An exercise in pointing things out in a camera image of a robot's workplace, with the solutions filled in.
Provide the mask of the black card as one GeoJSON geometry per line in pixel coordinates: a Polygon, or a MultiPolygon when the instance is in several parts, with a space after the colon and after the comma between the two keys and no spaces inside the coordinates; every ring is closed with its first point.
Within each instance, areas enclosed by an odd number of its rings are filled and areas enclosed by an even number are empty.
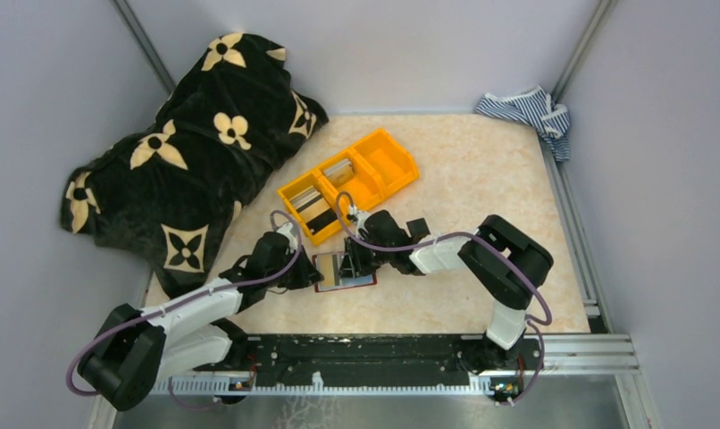
{"type": "Polygon", "coordinates": [[[422,217],[407,221],[406,227],[414,240],[421,240],[431,234],[428,223],[422,217]]]}

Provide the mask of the red leather card holder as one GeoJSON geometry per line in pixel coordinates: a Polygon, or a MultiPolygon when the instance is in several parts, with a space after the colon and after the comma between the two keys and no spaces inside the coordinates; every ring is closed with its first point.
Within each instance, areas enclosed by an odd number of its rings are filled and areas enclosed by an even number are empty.
{"type": "MultiPolygon", "coordinates": [[[[313,264],[315,267],[314,259],[317,255],[313,256],[313,264]]],[[[351,269],[348,266],[344,265],[344,253],[343,253],[343,259],[340,266],[340,276],[342,280],[342,286],[338,290],[332,290],[327,292],[333,292],[333,291],[340,291],[340,290],[348,290],[348,289],[354,289],[354,288],[360,288],[360,287],[367,287],[367,286],[373,286],[377,284],[377,276],[375,273],[369,274],[366,276],[354,276],[351,269]]],[[[318,292],[314,286],[314,291],[316,293],[326,293],[326,292],[318,292]]]]}

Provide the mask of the gold card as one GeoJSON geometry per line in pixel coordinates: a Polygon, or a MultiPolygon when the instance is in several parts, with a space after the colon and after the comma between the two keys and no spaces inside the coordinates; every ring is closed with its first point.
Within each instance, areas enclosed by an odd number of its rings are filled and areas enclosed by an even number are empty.
{"type": "Polygon", "coordinates": [[[342,259],[342,252],[324,253],[315,257],[315,268],[322,275],[322,280],[315,286],[318,292],[338,290],[342,286],[339,271],[342,259]]]}

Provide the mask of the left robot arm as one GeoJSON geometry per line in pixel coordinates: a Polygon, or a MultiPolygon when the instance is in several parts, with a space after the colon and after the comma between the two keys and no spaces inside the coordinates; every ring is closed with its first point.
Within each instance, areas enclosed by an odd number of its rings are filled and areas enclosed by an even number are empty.
{"type": "Polygon", "coordinates": [[[119,411],[136,407],[160,381],[200,366],[241,368],[249,357],[247,335],[224,320],[265,298],[268,290],[302,289],[322,279],[312,266],[294,220],[273,226],[232,268],[202,287],[154,307],[124,304],[70,363],[66,382],[84,395],[73,376],[119,411]]]}

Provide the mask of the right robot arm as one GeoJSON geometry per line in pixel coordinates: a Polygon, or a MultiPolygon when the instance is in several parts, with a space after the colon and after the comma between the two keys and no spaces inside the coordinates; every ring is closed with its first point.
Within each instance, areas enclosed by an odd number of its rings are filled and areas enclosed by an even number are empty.
{"type": "Polygon", "coordinates": [[[352,207],[347,220],[356,230],[345,239],[342,276],[364,277],[384,265],[413,276],[466,270],[496,300],[485,332],[486,360],[507,368],[518,358],[528,307],[554,265],[537,241],[497,214],[487,216],[473,233],[439,237],[431,235],[423,218],[401,228],[386,210],[370,214],[352,207]]]}

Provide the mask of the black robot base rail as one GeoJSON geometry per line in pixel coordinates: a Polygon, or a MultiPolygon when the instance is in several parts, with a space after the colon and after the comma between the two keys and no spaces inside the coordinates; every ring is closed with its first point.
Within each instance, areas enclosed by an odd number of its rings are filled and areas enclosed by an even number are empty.
{"type": "Polygon", "coordinates": [[[319,374],[327,387],[406,388],[466,386],[486,371],[534,370],[540,346],[518,341],[510,350],[481,334],[251,336],[205,371],[240,371],[257,387],[301,387],[319,374]]]}

